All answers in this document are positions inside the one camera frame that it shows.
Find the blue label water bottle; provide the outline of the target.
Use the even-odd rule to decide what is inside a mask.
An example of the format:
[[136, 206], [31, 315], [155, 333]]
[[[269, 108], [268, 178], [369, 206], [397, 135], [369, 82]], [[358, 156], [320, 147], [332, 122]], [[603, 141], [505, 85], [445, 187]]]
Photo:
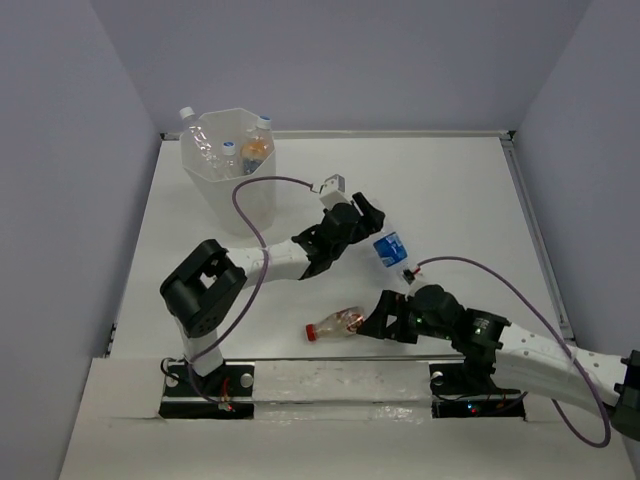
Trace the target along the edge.
[[385, 269], [402, 282], [409, 283], [405, 272], [409, 271], [411, 266], [406, 246], [383, 211], [381, 203], [377, 199], [372, 199], [370, 204], [375, 210], [382, 212], [384, 218], [381, 222], [373, 220], [365, 225], [368, 241]]

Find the orange juice bottle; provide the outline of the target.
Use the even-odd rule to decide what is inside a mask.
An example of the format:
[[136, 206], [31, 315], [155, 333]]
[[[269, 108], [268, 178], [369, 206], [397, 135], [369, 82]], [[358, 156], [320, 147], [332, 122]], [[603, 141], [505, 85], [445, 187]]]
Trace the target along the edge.
[[274, 142], [270, 130], [255, 128], [248, 131], [240, 151], [243, 173], [253, 174], [273, 150]]

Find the clear crushed bottle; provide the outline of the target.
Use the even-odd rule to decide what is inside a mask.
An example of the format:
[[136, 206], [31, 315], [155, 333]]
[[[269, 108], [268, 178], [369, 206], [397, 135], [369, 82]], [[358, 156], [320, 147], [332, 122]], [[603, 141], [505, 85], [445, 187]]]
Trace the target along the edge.
[[258, 116], [255, 125], [247, 131], [247, 135], [251, 141], [261, 144], [265, 151], [270, 152], [273, 150], [272, 120], [269, 116]]

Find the clear bottle white cap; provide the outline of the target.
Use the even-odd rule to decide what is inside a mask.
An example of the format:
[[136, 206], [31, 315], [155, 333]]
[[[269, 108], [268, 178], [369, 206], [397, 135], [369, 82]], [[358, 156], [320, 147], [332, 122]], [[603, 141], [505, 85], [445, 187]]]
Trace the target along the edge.
[[223, 179], [233, 179], [242, 173], [236, 144], [233, 141], [225, 141], [221, 145], [221, 154], [218, 157], [219, 171]]

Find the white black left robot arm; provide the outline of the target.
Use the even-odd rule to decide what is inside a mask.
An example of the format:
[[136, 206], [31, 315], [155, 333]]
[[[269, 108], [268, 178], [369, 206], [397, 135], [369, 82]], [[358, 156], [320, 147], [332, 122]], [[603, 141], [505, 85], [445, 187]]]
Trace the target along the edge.
[[224, 359], [217, 328], [243, 289], [318, 276], [348, 246], [380, 232], [384, 220], [383, 211], [358, 192], [326, 208], [320, 223], [275, 245], [225, 249], [214, 239], [201, 242], [160, 286], [180, 328], [189, 386], [201, 395], [219, 388]]

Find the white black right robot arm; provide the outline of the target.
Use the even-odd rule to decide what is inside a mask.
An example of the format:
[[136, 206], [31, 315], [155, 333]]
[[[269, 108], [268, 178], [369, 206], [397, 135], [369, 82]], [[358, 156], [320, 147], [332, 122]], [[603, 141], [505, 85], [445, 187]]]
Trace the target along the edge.
[[594, 414], [604, 413], [620, 434], [639, 437], [639, 353], [599, 354], [562, 347], [506, 318], [466, 308], [439, 285], [408, 295], [386, 290], [358, 334], [414, 344], [446, 340], [460, 353], [462, 384], [470, 391], [513, 389]]

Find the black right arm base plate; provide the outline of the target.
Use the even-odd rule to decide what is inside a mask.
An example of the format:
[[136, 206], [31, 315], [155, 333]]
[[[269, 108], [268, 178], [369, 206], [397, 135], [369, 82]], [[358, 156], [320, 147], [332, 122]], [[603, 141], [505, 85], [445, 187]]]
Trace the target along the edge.
[[462, 362], [432, 363], [429, 373], [434, 419], [526, 418], [521, 391], [475, 386]]

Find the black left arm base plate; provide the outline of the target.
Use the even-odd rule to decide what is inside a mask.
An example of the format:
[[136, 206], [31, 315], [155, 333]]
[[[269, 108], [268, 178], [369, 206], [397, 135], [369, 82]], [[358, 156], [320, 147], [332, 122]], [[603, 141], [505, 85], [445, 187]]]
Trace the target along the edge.
[[185, 360], [165, 357], [159, 416], [182, 420], [250, 420], [254, 417], [255, 364], [224, 361], [201, 377]]

